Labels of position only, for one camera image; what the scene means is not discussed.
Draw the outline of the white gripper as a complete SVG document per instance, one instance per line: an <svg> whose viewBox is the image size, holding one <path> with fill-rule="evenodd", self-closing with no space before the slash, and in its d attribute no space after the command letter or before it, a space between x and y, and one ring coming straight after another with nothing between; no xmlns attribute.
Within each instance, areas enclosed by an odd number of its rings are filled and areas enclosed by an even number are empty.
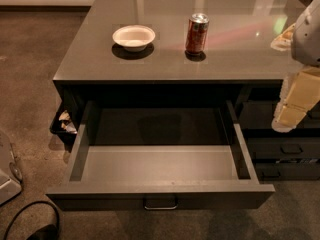
<svg viewBox="0 0 320 240"><path fill-rule="evenodd" d="M270 47L281 52L291 49L294 60L309 65L288 74L282 83L271 126L276 132L287 133L320 101L320 0L312 0Z"/></svg>

